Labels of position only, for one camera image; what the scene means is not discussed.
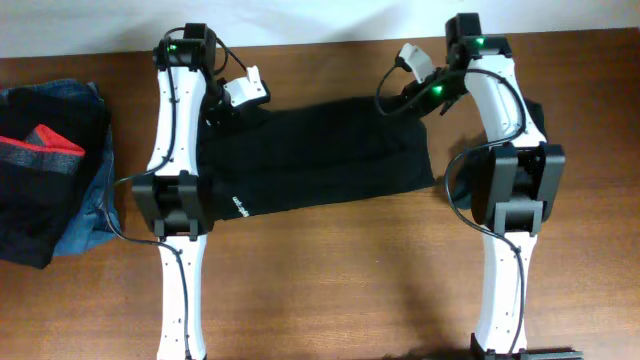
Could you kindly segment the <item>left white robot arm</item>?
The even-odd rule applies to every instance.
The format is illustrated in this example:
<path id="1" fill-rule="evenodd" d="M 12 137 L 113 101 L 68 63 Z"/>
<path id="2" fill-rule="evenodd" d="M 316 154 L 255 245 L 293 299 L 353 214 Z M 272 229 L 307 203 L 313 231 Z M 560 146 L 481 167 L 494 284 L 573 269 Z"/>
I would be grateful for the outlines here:
<path id="1" fill-rule="evenodd" d="M 204 23 L 166 33 L 154 49 L 160 92 L 154 150 L 132 182 L 140 213 L 153 233 L 162 272 L 159 359 L 204 359 L 201 320 L 202 262 L 213 227 L 207 179 L 198 169 L 199 127 L 209 112 L 227 110 L 217 76 L 221 41 Z"/>

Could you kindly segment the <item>black t-shirt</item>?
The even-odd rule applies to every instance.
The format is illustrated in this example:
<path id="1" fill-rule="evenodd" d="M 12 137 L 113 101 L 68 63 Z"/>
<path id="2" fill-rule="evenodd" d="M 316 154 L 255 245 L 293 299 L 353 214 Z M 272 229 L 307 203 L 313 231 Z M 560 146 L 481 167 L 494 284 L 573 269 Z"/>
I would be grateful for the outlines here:
<path id="1" fill-rule="evenodd" d="M 434 185 L 420 117 L 384 116 L 370 97 L 240 110 L 240 130 L 201 124 L 198 167 L 217 220 L 351 202 Z"/>

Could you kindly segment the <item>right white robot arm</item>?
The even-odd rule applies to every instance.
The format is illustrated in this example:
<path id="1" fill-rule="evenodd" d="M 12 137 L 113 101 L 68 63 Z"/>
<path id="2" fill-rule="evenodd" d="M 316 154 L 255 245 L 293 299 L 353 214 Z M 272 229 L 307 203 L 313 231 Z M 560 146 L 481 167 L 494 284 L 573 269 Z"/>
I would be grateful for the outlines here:
<path id="1" fill-rule="evenodd" d="M 401 112 L 447 111 L 470 94 L 487 141 L 449 163 L 473 168 L 471 215 L 463 221 L 481 233 L 484 275 L 481 310 L 471 334 L 475 359 L 580 359 L 571 348 L 531 350 L 524 312 L 530 261 L 542 224 L 550 217 L 566 163 L 563 148 L 548 142 L 530 114 L 515 75 L 515 61 L 503 35 L 485 35 L 476 13 L 446 22 L 443 68 L 418 47 L 406 44 L 398 56 L 415 80 L 402 95 Z"/>

